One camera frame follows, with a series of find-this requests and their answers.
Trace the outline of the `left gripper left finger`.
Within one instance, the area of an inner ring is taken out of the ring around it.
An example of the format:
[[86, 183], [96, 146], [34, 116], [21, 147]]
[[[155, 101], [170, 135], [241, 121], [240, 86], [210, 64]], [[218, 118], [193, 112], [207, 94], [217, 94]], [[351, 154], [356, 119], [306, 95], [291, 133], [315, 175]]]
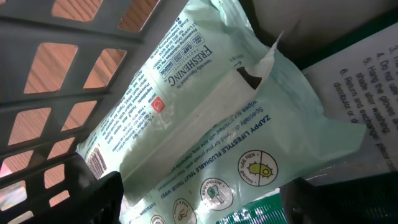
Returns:
[[113, 171], [49, 211], [30, 219], [33, 224], [119, 223], [124, 188]]

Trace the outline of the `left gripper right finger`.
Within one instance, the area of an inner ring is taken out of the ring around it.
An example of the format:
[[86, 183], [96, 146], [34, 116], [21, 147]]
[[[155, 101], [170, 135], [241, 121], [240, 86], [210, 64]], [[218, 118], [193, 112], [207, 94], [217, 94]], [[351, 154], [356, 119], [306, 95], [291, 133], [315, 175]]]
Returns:
[[314, 186], [297, 178], [280, 188], [289, 223], [397, 223], [397, 173]]

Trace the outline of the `light green wipes pack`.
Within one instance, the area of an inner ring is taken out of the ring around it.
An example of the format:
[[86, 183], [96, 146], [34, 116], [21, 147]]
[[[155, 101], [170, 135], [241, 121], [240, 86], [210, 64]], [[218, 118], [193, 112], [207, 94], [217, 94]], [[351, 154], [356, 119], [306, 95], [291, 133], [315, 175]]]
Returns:
[[187, 2], [123, 97], [78, 145], [118, 171], [118, 223], [214, 223], [359, 149], [303, 73], [255, 36], [238, 1]]

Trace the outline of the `grey plastic mesh basket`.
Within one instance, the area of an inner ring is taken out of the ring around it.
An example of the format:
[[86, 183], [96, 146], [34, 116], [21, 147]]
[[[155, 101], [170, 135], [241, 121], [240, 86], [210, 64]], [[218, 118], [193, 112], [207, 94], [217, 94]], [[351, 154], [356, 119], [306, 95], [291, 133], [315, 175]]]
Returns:
[[[23, 181], [27, 198], [1, 212], [7, 223], [25, 212], [34, 220], [65, 223], [92, 210], [87, 200], [100, 186], [75, 147], [49, 159], [56, 142], [85, 140], [122, 97], [134, 74], [170, 29], [185, 1], [161, 1], [139, 32], [119, 29], [129, 1], [103, 1], [95, 17], [78, 22], [53, 17], [52, 1], [8, 1], [1, 5], [1, 158], [32, 152], [29, 165], [1, 179], [1, 187]], [[77, 46], [58, 91], [26, 95], [25, 84], [41, 43]], [[126, 54], [103, 89], [84, 89], [95, 62], [104, 49]], [[16, 116], [23, 111], [49, 108], [44, 129], [37, 139], [9, 144]]]

